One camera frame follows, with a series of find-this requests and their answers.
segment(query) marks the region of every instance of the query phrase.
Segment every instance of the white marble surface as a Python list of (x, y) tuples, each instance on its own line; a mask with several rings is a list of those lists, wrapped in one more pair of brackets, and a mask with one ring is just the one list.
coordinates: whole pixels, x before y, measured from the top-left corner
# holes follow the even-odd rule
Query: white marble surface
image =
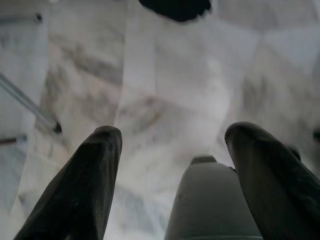
[[(217, 0), (214, 6), (212, 14), (177, 24), (137, 0), (65, 0), (50, 7), (41, 32), (48, 35), (48, 57), (38, 52), (42, 42), (19, 45), (7, 61), (0, 57), (0, 68), (7, 68), (35, 51), (37, 61), (19, 70), (49, 62), (48, 71), (30, 72), (36, 79), (46, 75), (41, 107), (63, 129), (60, 137), (38, 123), (32, 129), (18, 195), (10, 198), (10, 211), (0, 206), (0, 231), (9, 229), (7, 239), (101, 125), (116, 126), (123, 136), (104, 239), (163, 239), (191, 159), (211, 153), (233, 165), (224, 134), (235, 121), (260, 124), (296, 145), (302, 162), (320, 176), (320, 148), (312, 139), (320, 125), (318, 8), (311, 0)], [(7, 48), (14, 49), (16, 38), (9, 38)], [(26, 91), (35, 85), (29, 78), (23, 83)]]

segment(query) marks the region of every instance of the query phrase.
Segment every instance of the marble floor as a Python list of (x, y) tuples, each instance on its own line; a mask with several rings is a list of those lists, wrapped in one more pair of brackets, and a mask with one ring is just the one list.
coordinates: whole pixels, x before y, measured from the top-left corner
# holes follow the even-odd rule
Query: marble floor
[(15, 0), (0, 16), (41, 12), (42, 24), (0, 24), (0, 72), (61, 123), (51, 134), (0, 94), (0, 234), (12, 239), (53, 176), (98, 126), (123, 136), (105, 239), (163, 239), (192, 157), (233, 163), (237, 121), (295, 145), (320, 177), (320, 0), (212, 0), (177, 24), (137, 0)]

